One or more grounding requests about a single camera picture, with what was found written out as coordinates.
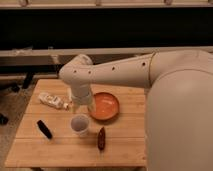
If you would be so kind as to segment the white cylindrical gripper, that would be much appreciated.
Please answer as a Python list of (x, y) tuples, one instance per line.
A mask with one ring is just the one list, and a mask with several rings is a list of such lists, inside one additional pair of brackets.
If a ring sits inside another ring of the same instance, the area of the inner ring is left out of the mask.
[(79, 105), (87, 105), (89, 112), (96, 111), (96, 105), (92, 102), (93, 94), (89, 84), (71, 85), (70, 88), (72, 92), (72, 102), (74, 103), (72, 105), (73, 114), (77, 113), (80, 107)]

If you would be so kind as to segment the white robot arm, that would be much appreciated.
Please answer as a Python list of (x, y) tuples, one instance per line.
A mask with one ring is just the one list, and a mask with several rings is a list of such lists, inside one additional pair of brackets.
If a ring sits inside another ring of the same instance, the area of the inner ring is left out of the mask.
[(147, 170), (213, 171), (213, 53), (167, 51), (99, 65), (78, 55), (59, 75), (78, 105), (91, 98), (92, 84), (146, 88)]

